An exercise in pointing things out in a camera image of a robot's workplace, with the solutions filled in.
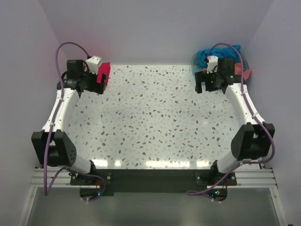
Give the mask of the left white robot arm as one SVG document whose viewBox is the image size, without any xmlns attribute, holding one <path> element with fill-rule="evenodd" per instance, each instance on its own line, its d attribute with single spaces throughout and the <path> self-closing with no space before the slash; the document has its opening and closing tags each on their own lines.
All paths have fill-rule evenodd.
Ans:
<svg viewBox="0 0 301 226">
<path fill-rule="evenodd" d="M 97 181 L 94 164 L 79 156 L 68 137 L 71 114 L 84 91 L 103 94 L 109 80 L 111 64 L 97 56 L 84 60 L 68 60 L 62 81 L 56 86 L 55 104 L 41 131 L 33 132 L 31 140 L 42 166 L 66 167 L 81 173 L 87 185 Z"/>
</svg>

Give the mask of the blue t shirt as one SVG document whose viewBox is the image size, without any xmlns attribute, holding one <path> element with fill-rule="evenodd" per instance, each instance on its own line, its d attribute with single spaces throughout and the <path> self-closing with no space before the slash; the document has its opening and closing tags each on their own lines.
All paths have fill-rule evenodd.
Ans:
<svg viewBox="0 0 301 226">
<path fill-rule="evenodd" d="M 207 63 L 204 61 L 207 54 L 209 53 L 209 48 L 198 51 L 198 62 L 201 68 L 207 68 Z M 237 52 L 231 48 L 231 47 L 225 47 L 225 48 L 213 48 L 210 51 L 211 56 L 216 56 L 218 58 L 233 58 L 234 63 L 239 63 L 240 59 L 237 55 Z"/>
</svg>

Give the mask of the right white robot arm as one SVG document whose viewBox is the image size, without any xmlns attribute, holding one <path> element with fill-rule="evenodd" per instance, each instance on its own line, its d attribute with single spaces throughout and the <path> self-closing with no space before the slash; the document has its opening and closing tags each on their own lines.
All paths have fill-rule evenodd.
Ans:
<svg viewBox="0 0 301 226">
<path fill-rule="evenodd" d="M 231 103 L 240 126 L 231 141 L 230 152 L 214 161 L 210 170 L 200 176 L 206 183 L 211 181 L 220 185 L 234 167 L 252 164 L 268 155 L 270 148 L 274 147 L 275 127 L 272 123 L 266 123 L 256 110 L 243 76 L 235 74 L 232 58 L 207 56 L 205 62 L 206 70 L 195 73 L 195 91 L 199 94 L 203 90 L 221 90 Z"/>
</svg>

